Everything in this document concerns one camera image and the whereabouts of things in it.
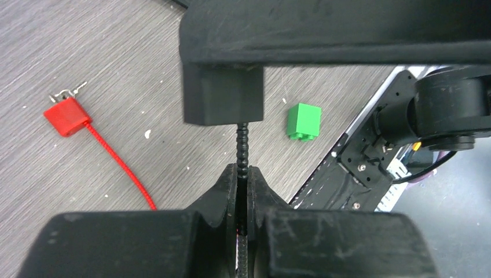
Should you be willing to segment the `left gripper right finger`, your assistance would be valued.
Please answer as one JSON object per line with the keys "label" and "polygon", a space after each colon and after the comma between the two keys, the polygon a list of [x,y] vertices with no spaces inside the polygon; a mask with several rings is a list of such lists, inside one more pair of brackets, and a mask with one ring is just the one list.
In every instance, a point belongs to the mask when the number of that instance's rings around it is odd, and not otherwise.
{"label": "left gripper right finger", "polygon": [[437,277],[405,215],[296,210],[237,167],[183,210],[71,212],[51,218],[19,277]]}

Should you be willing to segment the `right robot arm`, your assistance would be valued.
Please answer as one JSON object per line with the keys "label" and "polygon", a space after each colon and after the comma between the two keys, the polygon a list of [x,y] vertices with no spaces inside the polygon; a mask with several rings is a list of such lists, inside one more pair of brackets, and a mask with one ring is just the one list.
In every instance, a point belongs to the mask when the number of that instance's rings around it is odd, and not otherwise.
{"label": "right robot arm", "polygon": [[490,136],[490,67],[398,66],[290,204],[389,212],[409,182]]}

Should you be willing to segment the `red cable padlock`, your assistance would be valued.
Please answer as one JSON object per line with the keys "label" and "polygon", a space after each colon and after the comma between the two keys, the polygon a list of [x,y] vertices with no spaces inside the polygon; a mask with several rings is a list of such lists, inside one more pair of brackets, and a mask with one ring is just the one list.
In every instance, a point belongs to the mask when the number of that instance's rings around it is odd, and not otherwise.
{"label": "red cable padlock", "polygon": [[53,105],[43,113],[44,117],[54,127],[58,134],[63,137],[70,137],[82,129],[87,129],[132,180],[147,202],[149,208],[156,211],[157,206],[147,189],[129,166],[93,127],[92,118],[76,100],[76,95],[79,93],[80,89],[86,85],[87,82],[84,81],[73,89],[64,89],[56,94],[50,94],[49,99]]}

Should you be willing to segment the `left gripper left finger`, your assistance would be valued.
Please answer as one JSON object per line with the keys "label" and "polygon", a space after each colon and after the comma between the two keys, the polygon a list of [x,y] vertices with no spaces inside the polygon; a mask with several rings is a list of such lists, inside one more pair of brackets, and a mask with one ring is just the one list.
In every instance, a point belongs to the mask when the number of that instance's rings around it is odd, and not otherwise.
{"label": "left gripper left finger", "polygon": [[192,1],[179,24],[184,121],[263,119],[263,69],[489,64],[489,1]]}

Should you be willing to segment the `black cable padlock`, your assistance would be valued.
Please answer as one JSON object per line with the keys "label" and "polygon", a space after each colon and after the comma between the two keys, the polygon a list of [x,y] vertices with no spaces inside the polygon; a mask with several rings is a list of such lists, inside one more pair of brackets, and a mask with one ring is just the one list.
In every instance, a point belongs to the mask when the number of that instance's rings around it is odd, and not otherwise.
{"label": "black cable padlock", "polygon": [[247,184],[248,123],[237,125],[237,277],[248,277],[247,266]]}

